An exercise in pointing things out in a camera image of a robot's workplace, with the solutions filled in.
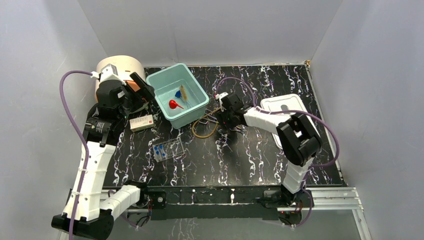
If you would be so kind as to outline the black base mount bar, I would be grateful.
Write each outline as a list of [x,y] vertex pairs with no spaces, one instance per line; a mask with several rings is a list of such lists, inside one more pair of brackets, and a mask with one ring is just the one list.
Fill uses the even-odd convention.
[[152,201],[154,220],[170,219],[283,219],[299,223],[301,211],[315,203],[310,190],[297,193],[281,185],[249,186],[148,186],[141,196]]

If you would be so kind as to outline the white orange yellow cylinder device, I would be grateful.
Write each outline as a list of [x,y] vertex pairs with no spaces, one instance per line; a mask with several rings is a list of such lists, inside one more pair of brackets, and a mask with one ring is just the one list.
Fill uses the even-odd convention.
[[[100,73],[101,69],[107,64],[112,64],[117,67],[119,77],[124,80],[134,91],[139,90],[140,88],[136,83],[130,78],[130,74],[136,72],[144,82],[146,82],[145,69],[141,62],[136,58],[128,55],[115,55],[109,56],[102,59],[96,66],[96,72]],[[95,82],[94,96],[96,103],[99,102],[96,92],[100,87],[98,80]]]

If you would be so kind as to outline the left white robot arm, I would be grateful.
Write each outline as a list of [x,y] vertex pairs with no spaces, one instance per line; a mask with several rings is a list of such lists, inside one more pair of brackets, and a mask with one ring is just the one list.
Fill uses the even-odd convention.
[[115,220],[128,208],[153,208],[154,196],[149,194],[145,182],[127,180],[106,200],[101,195],[128,116],[152,101],[155,94],[136,72],[129,77],[138,90],[113,73],[93,71],[90,76],[98,81],[97,101],[87,113],[83,130],[77,130],[82,144],[74,186],[62,213],[52,218],[51,226],[68,233],[70,239],[78,236],[105,240]]

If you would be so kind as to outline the aluminium frame rail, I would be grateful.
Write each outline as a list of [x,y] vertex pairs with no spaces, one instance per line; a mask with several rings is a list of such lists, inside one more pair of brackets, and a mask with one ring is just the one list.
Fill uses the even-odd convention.
[[240,187],[151,187],[141,196],[146,199],[140,205],[129,201],[120,201],[114,192],[103,189],[95,204],[103,209],[119,210],[120,213],[146,213],[148,207],[162,210],[169,206],[244,206],[264,204],[278,211],[293,210],[296,206],[304,210],[363,210],[362,202],[354,187],[313,187],[307,193],[301,192],[290,205],[265,201],[265,198],[277,194],[276,186],[240,186]]

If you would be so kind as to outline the metal tongs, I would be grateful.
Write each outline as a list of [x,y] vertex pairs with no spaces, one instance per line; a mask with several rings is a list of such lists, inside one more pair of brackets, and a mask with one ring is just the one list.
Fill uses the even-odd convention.
[[209,110],[209,109],[206,109],[205,116],[201,117],[198,120],[198,123],[199,124],[202,124],[202,125],[206,125],[206,124],[209,124],[209,123],[214,123],[214,124],[217,124],[219,127],[223,128],[223,129],[226,129],[228,131],[233,131],[233,132],[238,132],[238,133],[243,133],[244,132],[244,129],[241,128],[241,127],[239,127],[239,126],[232,127],[232,128],[224,127],[222,124],[219,123],[218,119],[214,116],[213,111],[212,110]]

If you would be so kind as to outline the teal plastic bin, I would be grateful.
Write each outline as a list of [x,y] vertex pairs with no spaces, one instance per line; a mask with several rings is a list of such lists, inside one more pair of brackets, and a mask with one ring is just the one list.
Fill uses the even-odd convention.
[[166,120],[180,129],[206,113],[210,97],[187,65],[177,63],[146,77]]

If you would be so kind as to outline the white squeeze bottle red cap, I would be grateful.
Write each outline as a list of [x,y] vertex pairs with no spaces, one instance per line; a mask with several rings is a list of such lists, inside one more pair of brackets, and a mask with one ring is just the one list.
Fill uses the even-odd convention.
[[177,108],[180,108],[180,109],[183,109],[184,110],[184,108],[180,104],[178,104],[174,99],[171,99],[168,102],[168,106],[172,110],[177,109]]

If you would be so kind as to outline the small white red box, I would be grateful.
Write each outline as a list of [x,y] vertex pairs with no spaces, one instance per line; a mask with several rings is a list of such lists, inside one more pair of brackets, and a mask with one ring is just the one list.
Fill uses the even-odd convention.
[[155,125],[152,114],[130,119],[129,124],[132,132],[149,129]]

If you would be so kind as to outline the white plastic bin lid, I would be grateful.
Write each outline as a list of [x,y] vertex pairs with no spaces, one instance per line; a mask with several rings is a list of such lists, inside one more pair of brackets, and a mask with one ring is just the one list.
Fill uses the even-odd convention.
[[268,112],[288,110],[307,112],[300,96],[294,93],[262,99],[260,101],[260,107]]

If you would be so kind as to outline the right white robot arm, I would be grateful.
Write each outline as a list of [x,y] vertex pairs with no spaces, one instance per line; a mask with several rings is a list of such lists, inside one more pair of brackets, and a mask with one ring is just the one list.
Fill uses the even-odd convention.
[[308,114],[300,110],[293,110],[291,115],[266,111],[258,106],[244,104],[235,93],[223,92],[214,98],[219,103],[215,115],[222,127],[232,129],[243,125],[278,136],[288,160],[287,170],[277,196],[266,197],[264,200],[295,207],[302,199],[304,177],[323,144]]

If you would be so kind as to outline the tan rubber band loop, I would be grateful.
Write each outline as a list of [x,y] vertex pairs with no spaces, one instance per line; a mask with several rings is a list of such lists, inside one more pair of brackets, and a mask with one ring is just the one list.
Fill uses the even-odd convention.
[[[219,110],[220,110],[220,108],[216,108],[216,109],[211,110],[211,111],[214,114],[216,114]],[[216,123],[200,124],[199,119],[196,120],[191,125],[191,132],[193,133],[193,135],[196,138],[199,138],[199,139],[207,139],[207,138],[211,137],[215,133],[215,131],[217,130],[218,125]]]

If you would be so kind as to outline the clear test tube rack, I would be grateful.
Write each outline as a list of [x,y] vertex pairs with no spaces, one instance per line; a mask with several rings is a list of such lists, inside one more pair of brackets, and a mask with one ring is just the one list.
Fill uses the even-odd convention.
[[169,159],[179,158],[185,155],[185,147],[180,137],[176,137],[164,142],[156,143],[152,145],[153,156],[154,147],[157,147],[161,153],[161,159],[159,162],[167,161]]

